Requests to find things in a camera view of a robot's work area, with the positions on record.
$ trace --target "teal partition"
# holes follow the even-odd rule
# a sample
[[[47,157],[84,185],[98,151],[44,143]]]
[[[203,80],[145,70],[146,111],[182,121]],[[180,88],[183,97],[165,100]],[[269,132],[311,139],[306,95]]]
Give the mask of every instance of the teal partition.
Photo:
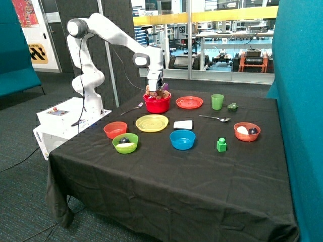
[[[0,97],[40,86],[11,0],[0,1],[0,35]]]
[[[323,2],[282,0],[275,26],[275,81],[300,241],[323,241]]]

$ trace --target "green bowl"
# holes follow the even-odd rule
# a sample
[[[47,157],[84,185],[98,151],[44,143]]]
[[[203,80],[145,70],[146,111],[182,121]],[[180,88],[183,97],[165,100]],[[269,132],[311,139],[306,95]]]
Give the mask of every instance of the green bowl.
[[[130,140],[130,143],[133,143],[133,145],[127,146],[127,147],[119,147],[119,141],[121,140],[121,138],[123,137],[127,137]],[[112,144],[115,147],[115,149],[121,153],[121,154],[129,154],[131,152],[134,152],[137,149],[137,145],[138,145],[138,136],[132,133],[125,133],[125,134],[121,134],[116,136],[113,140],[112,140]]]

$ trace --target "black ball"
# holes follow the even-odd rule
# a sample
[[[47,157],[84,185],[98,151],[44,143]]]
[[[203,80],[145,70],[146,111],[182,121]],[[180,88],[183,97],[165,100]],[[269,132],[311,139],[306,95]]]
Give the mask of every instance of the black ball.
[[[255,135],[258,133],[258,130],[256,128],[251,128],[249,129],[249,132],[248,132],[250,135]]]
[[[125,144],[125,143],[130,143],[130,140],[129,140],[129,138],[127,138],[127,137],[122,137],[122,138],[119,140],[119,144]]]

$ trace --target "chair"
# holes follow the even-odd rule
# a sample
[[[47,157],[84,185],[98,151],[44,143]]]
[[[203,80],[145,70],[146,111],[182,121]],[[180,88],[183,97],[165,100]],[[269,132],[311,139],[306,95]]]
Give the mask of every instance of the chair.
[[[11,0],[1,0],[0,33],[0,97],[41,86]]]

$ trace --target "blue bowl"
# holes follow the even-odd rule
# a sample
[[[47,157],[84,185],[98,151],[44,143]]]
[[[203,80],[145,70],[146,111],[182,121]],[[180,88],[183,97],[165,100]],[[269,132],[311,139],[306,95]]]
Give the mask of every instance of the blue bowl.
[[[195,138],[195,134],[189,130],[176,130],[170,135],[173,147],[178,150],[190,149],[194,144]]]

